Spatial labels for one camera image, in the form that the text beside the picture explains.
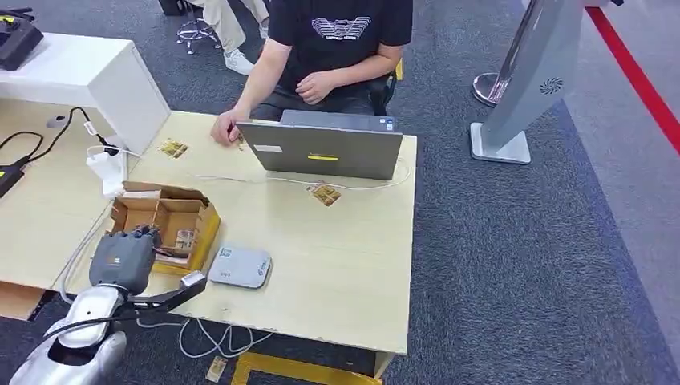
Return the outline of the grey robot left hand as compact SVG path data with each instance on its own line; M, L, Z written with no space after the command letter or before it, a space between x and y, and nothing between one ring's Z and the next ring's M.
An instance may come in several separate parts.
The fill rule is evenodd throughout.
M131 232L105 233L95 249L89 269L93 286L113 285L130 295L144 292L161 244L159 229L140 225Z

